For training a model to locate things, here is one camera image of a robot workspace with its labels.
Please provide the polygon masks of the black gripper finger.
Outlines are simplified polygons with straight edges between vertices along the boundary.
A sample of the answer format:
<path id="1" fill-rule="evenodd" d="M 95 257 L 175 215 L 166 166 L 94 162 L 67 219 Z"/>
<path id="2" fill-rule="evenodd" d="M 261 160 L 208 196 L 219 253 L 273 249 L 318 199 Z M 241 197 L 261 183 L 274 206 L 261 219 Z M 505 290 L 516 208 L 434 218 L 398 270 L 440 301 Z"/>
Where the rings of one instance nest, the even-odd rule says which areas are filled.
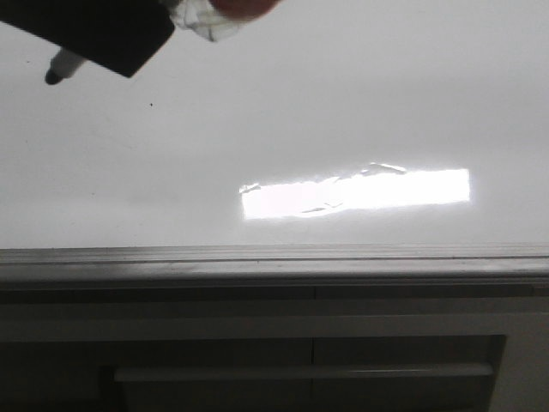
<path id="1" fill-rule="evenodd" d="M 1 21 L 125 77 L 175 30 L 157 1 L 2 1 Z"/>

